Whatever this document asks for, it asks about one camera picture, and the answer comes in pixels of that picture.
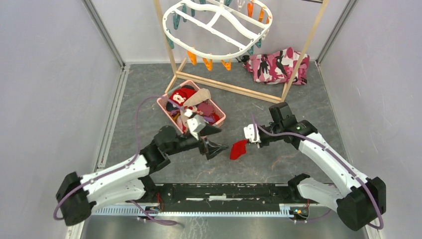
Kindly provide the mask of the plain red sock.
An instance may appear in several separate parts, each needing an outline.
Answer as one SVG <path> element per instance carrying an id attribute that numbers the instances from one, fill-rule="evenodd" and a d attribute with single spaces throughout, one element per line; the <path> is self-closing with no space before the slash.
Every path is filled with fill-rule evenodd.
<path id="1" fill-rule="evenodd" d="M 246 154 L 246 145 L 249 142 L 249 140 L 244 139 L 240 140 L 232 145 L 231 151 L 230 151 L 230 160 L 237 160 L 239 157 Z"/>

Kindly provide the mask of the white round clip hanger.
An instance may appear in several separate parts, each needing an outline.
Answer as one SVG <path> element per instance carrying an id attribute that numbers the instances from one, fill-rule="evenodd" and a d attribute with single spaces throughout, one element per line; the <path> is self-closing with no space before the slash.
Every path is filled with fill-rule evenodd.
<path id="1" fill-rule="evenodd" d="M 259 0 L 180 0 L 163 12 L 161 24 L 170 48 L 184 50 L 192 65 L 230 70 L 234 60 L 262 47 L 273 18 Z"/>

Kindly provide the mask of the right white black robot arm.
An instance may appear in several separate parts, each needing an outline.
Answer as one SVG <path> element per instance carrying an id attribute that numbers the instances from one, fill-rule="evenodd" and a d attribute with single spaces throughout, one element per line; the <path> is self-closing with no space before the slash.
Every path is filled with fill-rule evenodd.
<path id="1" fill-rule="evenodd" d="M 269 107 L 272 121 L 259 125 L 255 118 L 244 127 L 249 143 L 259 148 L 284 141 L 311 159 L 332 181 L 321 183 L 308 174 L 292 178 L 288 198 L 293 203 L 315 201 L 336 212 L 351 230 L 365 226 L 381 230 L 386 212 L 386 184 L 380 177 L 370 178 L 336 152 L 317 128 L 307 120 L 298 121 L 286 102 Z"/>

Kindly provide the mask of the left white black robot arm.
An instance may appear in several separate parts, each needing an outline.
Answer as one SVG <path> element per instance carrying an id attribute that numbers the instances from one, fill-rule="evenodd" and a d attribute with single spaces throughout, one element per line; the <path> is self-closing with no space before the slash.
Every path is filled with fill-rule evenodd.
<path id="1" fill-rule="evenodd" d="M 99 172 L 79 176 L 69 173 L 56 193 L 53 218 L 74 226 L 93 212 L 130 200 L 150 203 L 156 198 L 156 186 L 150 175 L 170 164 L 170 155 L 198 149 L 210 160 L 228 149 L 201 135 L 178 134 L 172 126 L 162 127 L 152 141 L 131 158 Z"/>

